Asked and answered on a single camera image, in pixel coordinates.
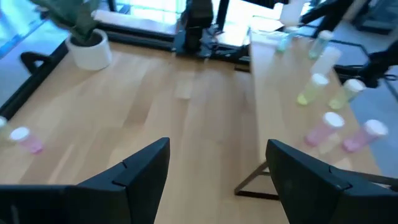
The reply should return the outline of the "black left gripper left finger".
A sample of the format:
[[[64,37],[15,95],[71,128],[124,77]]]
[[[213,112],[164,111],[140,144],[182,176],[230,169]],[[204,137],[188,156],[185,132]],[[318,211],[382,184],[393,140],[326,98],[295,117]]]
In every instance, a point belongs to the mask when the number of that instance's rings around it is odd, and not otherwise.
[[[154,223],[167,180],[170,139],[67,188],[68,223]]]

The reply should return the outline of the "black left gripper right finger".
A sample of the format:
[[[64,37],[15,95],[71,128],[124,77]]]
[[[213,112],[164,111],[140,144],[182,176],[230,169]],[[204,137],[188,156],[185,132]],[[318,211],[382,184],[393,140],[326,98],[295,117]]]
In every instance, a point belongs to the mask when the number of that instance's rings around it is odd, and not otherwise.
[[[269,139],[266,162],[290,223],[397,224],[397,179],[339,169]]]

